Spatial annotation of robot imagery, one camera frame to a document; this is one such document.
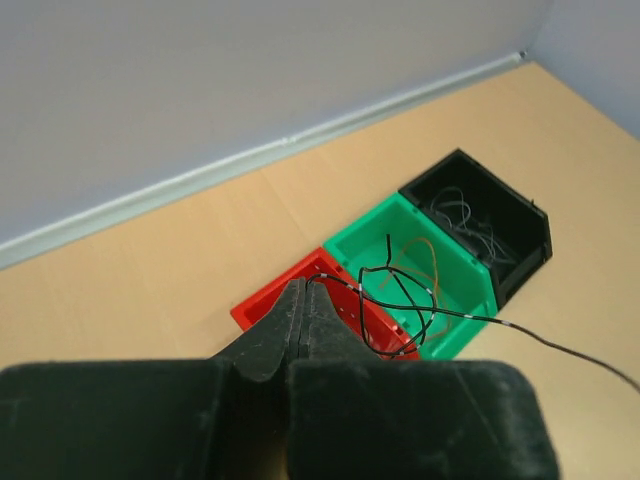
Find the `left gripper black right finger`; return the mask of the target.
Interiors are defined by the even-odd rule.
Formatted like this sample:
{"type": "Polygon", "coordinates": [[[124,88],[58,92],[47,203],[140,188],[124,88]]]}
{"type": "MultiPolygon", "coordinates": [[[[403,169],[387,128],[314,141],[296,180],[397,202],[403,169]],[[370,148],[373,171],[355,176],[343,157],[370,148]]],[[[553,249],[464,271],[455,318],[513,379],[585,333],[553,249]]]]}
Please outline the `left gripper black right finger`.
{"type": "Polygon", "coordinates": [[[382,359],[339,317],[327,288],[302,281],[304,306],[298,359],[317,362],[380,363],[382,359]]]}

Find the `green plastic bin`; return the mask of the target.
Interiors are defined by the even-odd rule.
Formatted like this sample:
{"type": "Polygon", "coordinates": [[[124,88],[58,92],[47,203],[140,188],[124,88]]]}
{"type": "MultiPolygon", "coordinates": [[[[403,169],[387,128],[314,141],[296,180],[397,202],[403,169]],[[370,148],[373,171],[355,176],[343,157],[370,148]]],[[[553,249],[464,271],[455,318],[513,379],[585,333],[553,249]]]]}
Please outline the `green plastic bin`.
{"type": "Polygon", "coordinates": [[[413,300],[482,317],[497,313],[487,268],[399,193],[330,237],[324,248],[354,278],[361,268],[386,262],[401,270],[396,276],[364,274],[364,291],[378,301],[413,300]]]}

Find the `red plastic bin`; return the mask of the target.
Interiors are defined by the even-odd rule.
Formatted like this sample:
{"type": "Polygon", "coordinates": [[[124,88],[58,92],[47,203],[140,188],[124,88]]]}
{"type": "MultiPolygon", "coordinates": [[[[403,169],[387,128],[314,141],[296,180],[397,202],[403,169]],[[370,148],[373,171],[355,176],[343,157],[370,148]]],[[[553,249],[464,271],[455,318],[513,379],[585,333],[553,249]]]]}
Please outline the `red plastic bin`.
{"type": "Polygon", "coordinates": [[[323,247],[316,248],[234,306],[231,316],[242,330],[249,330],[273,309],[285,287],[298,279],[303,281],[302,291],[309,298],[319,286],[324,286],[329,310],[337,314],[357,339],[366,338],[382,358],[388,359],[398,349],[403,350],[396,357],[398,360],[420,358],[410,335],[390,314],[372,302],[359,302],[358,295],[352,291],[357,287],[356,280],[323,247]]]}

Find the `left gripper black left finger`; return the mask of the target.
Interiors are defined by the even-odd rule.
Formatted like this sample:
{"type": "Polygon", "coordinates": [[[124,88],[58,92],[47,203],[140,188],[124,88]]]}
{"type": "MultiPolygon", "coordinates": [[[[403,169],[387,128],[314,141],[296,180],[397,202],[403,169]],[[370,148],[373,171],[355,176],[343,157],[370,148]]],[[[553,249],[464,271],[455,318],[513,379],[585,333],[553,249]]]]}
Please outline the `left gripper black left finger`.
{"type": "Polygon", "coordinates": [[[306,288],[304,277],[290,281],[273,307],[211,361],[225,383],[286,383],[298,358],[306,288]]]}

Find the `black plastic bin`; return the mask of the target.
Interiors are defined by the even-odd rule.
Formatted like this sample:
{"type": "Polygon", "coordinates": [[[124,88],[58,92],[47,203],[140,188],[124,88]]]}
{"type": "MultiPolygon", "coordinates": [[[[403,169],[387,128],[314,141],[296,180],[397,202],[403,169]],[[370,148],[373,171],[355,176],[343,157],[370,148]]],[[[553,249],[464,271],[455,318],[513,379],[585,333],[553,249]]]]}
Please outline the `black plastic bin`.
{"type": "Polygon", "coordinates": [[[548,215],[461,149],[399,193],[487,268],[499,308],[553,255],[548,215]]]}

